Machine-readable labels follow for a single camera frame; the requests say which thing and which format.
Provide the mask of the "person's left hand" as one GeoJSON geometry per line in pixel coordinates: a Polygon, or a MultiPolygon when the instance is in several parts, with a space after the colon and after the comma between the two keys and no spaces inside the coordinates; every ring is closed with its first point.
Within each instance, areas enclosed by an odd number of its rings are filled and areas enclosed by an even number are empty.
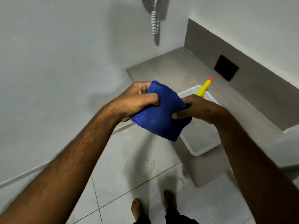
{"type": "Polygon", "coordinates": [[[139,106],[137,96],[146,94],[153,81],[134,82],[122,94],[108,104],[108,110],[117,117],[118,120],[126,122],[132,116],[139,113],[147,106],[139,106]]]}

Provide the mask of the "person's right hand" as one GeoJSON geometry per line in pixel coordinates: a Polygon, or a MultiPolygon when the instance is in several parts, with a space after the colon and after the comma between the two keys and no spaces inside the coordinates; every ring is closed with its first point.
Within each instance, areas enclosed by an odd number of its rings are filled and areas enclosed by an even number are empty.
{"type": "Polygon", "coordinates": [[[193,109],[193,118],[203,120],[209,124],[213,124],[215,118],[224,112],[224,108],[219,104],[195,94],[182,98],[182,101],[187,105],[187,109],[193,109]]]}

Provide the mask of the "blue microfibre cloth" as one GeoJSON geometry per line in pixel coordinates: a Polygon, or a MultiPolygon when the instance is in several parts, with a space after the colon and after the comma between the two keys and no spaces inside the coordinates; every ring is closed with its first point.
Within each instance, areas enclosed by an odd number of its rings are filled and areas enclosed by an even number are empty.
{"type": "Polygon", "coordinates": [[[172,142],[177,141],[183,128],[191,122],[192,117],[174,120],[172,114],[185,110],[188,106],[175,91],[156,80],[151,82],[147,93],[157,94],[159,105],[146,106],[131,118],[132,122],[155,135],[172,142]]]}

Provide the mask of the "person's left forearm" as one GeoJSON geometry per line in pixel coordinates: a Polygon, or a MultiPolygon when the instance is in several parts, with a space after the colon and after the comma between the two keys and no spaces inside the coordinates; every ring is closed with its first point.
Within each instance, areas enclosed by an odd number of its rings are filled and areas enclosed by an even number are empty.
{"type": "Polygon", "coordinates": [[[0,224],[65,224],[122,117],[115,101],[100,110],[0,215],[0,224]]]}

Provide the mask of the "person's right forearm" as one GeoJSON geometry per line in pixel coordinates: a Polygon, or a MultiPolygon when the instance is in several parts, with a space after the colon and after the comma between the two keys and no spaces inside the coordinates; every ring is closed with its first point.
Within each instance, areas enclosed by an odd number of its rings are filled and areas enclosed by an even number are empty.
{"type": "Polygon", "coordinates": [[[251,139],[233,115],[211,113],[238,187],[256,224],[299,224],[299,189],[251,139]]]}

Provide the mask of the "white plastic bin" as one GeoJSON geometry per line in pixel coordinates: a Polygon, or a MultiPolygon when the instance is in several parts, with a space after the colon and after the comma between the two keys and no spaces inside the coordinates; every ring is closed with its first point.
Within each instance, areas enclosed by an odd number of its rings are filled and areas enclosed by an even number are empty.
{"type": "Polygon", "coordinates": [[[200,156],[221,144],[216,127],[196,118],[183,128],[180,137],[193,156],[200,156]]]}

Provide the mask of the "yellow spray bottle orange tip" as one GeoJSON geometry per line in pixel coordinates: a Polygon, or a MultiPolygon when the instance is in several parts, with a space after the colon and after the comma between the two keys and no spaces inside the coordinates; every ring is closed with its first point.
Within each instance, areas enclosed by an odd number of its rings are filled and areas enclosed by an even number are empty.
{"type": "Polygon", "coordinates": [[[200,87],[196,95],[199,97],[204,97],[205,92],[208,90],[208,87],[211,85],[212,81],[213,78],[207,79],[207,81],[200,87]]]}

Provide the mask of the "black flush plate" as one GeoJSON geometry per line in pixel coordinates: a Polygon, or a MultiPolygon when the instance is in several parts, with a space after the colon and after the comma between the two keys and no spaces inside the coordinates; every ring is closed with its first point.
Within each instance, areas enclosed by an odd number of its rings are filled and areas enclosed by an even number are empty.
{"type": "Polygon", "coordinates": [[[214,70],[227,81],[231,81],[234,75],[239,70],[239,67],[229,59],[227,59],[225,56],[220,55],[215,64],[214,70]]]}

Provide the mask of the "person's right foot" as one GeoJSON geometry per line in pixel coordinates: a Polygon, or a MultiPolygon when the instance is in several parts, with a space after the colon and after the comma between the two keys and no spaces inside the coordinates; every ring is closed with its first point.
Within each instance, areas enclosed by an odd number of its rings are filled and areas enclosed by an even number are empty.
{"type": "Polygon", "coordinates": [[[172,208],[177,211],[176,197],[172,191],[165,189],[163,191],[163,200],[165,211],[167,211],[168,208],[172,208]]]}

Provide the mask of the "person's foot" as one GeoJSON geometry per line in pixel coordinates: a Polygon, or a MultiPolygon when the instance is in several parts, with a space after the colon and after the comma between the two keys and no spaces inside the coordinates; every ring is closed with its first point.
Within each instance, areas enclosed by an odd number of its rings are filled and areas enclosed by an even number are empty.
{"type": "Polygon", "coordinates": [[[177,211],[176,197],[172,191],[165,189],[163,191],[163,200],[165,211],[167,211],[168,208],[172,208],[177,211]]]}
{"type": "Polygon", "coordinates": [[[138,198],[135,198],[132,201],[131,212],[135,221],[137,221],[140,215],[143,214],[143,206],[138,198]]]}

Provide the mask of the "black trousers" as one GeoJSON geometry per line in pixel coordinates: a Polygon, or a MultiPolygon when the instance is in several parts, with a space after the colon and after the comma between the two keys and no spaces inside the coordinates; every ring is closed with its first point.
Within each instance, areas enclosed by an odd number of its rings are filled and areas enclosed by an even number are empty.
{"type": "MultiPolygon", "coordinates": [[[[196,220],[181,215],[174,208],[169,207],[165,215],[166,224],[199,224],[196,220]]],[[[149,217],[142,212],[133,224],[152,224],[149,217]]]]}

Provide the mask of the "person's left foot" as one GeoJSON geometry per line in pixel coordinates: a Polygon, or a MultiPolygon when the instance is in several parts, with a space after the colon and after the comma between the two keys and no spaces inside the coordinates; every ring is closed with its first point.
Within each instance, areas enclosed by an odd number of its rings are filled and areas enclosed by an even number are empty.
{"type": "Polygon", "coordinates": [[[138,198],[135,198],[132,201],[131,212],[135,221],[137,221],[140,215],[143,214],[143,206],[138,198]]]}

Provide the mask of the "white toilet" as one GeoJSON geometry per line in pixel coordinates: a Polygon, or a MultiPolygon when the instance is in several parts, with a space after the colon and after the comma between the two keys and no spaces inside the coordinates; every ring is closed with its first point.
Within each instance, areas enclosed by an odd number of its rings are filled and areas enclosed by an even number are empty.
{"type": "Polygon", "coordinates": [[[299,124],[286,129],[283,136],[264,151],[279,168],[299,166],[299,124]]]}

